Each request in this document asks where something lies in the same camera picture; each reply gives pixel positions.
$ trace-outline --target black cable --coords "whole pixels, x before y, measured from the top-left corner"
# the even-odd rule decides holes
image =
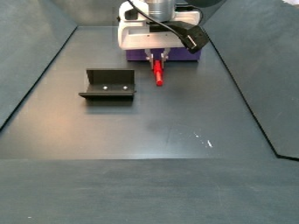
[[[166,25],[166,24],[163,24],[163,23],[160,23],[160,22],[158,22],[155,19],[152,19],[150,16],[147,16],[140,10],[139,10],[139,8],[135,6],[135,4],[132,3],[132,1],[131,0],[127,0],[128,2],[130,2],[130,4],[132,5],[132,7],[135,8],[135,10],[148,19],[148,20],[151,20],[154,23],[156,23],[156,24],[159,24],[164,29],[167,29],[170,32],[172,32],[176,36],[178,36],[178,38],[179,39],[183,39],[183,35],[179,33],[179,32],[176,32],[176,30],[174,30],[168,25]]]

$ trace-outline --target red handle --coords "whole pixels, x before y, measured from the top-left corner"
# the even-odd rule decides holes
[[[163,74],[164,74],[164,70],[162,66],[162,61],[156,60],[154,62],[154,75],[155,75],[155,83],[158,87],[160,87],[164,84]]]

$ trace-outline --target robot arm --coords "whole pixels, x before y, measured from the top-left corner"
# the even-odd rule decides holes
[[[191,53],[197,53],[210,41],[198,26],[202,13],[175,11],[174,0],[127,0],[119,13],[118,40],[124,50],[184,46]]]

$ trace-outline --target purple block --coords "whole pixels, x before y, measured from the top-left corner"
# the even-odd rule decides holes
[[[159,60],[162,58],[162,53],[164,49],[152,49],[154,59]],[[184,47],[175,47],[168,53],[168,60],[199,60],[202,57],[202,51],[191,54]],[[146,50],[127,50],[126,51],[127,60],[146,60]]]

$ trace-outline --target gray enclosure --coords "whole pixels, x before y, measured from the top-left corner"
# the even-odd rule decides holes
[[[51,1],[0,1],[0,129],[76,24]]]
[[[122,2],[0,0],[0,223],[298,224],[298,162],[267,140],[298,157],[299,10],[205,8],[213,43],[156,87]],[[134,102],[79,97],[91,67],[135,69]]]
[[[299,158],[299,10],[230,0],[205,25],[279,155]]]

